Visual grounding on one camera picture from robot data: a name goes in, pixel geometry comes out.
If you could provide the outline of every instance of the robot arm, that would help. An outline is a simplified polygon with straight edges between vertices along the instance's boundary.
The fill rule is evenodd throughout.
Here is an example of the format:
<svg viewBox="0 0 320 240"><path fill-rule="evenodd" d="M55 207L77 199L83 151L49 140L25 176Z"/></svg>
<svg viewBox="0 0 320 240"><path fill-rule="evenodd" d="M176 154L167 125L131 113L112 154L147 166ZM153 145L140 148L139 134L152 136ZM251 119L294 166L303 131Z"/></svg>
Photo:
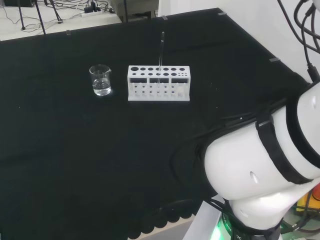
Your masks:
<svg viewBox="0 0 320 240"><path fill-rule="evenodd" d="M313 11L320 11L320 0L313 4ZM263 231L278 226L290 207L320 183L320 79L314 71L312 87L295 103L206 149L208 181L249 228ZM263 125L270 125L270 130L260 131Z"/></svg>

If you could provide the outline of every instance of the water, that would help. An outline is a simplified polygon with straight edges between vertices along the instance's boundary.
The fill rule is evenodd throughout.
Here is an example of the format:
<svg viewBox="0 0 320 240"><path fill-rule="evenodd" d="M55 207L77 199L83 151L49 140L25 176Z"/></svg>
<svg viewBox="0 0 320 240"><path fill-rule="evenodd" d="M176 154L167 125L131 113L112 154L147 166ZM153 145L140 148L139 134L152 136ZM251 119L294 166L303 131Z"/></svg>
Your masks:
<svg viewBox="0 0 320 240"><path fill-rule="evenodd" d="M107 78L94 80L92 86L94 93L98 96L108 95L111 92L111 85Z"/></svg>

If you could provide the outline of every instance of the tripod leg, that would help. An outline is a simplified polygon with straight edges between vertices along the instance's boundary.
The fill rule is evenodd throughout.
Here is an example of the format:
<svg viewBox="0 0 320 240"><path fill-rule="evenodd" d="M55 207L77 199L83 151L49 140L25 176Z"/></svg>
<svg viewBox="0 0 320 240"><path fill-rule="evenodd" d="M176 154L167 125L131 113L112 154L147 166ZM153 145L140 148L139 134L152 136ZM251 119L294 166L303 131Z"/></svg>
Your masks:
<svg viewBox="0 0 320 240"><path fill-rule="evenodd" d="M128 9L127 9L127 0L123 0L124 4L124 13L125 13L125 22L128 22Z"/></svg>
<svg viewBox="0 0 320 240"><path fill-rule="evenodd" d="M38 12L38 16L39 16L39 20L40 20L40 23L41 23L43 35L46 35L46 30L45 30L45 27L44 27L44 22L42 21L42 18L41 18L39 6L38 6L38 1L37 1L37 0L34 0L34 3L35 3L36 10L37 10L37 12Z"/></svg>
<svg viewBox="0 0 320 240"><path fill-rule="evenodd" d="M19 13L20 13L20 19L21 19L21 24L22 24L22 30L25 30L25 25L24 25L24 18L22 17L22 12L21 12L21 5L20 5L20 0L16 0L18 3L19 7Z"/></svg>
<svg viewBox="0 0 320 240"><path fill-rule="evenodd" d="M56 15L56 19L58 20L58 23L60 23L60 21L62 21L61 17L59 16L57 10L56 10L56 7L55 7L55 4L54 4L54 1L53 0L49 0L52 7L53 7L53 10L54 10L54 13Z"/></svg>

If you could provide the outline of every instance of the yellow object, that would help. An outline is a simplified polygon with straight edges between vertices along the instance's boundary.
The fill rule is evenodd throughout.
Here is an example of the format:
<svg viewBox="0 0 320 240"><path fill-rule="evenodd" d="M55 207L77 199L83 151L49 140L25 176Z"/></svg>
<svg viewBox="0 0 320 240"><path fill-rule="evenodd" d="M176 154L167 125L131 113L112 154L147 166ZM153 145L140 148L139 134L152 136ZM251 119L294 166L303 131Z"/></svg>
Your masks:
<svg viewBox="0 0 320 240"><path fill-rule="evenodd" d="M306 203L307 203L307 198L308 198L308 193L307 193L306 195L304 195L302 198L299 199L299 201L297 202L297 205L298 205L299 207L305 207L305 206L306 206ZM311 195L308 208L320 209L320 201L316 200L316 199ZM298 211L298 212L303 212L304 209L297 208L296 211Z"/></svg>

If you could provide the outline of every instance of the test tube rack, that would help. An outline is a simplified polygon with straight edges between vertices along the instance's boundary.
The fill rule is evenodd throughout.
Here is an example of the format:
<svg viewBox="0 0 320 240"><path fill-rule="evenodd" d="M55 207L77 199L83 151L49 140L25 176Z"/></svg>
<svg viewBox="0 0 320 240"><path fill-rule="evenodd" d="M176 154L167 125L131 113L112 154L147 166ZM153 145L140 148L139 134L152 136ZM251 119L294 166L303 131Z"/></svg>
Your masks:
<svg viewBox="0 0 320 240"><path fill-rule="evenodd" d="M128 69L129 101L190 101L189 66L135 66Z"/></svg>

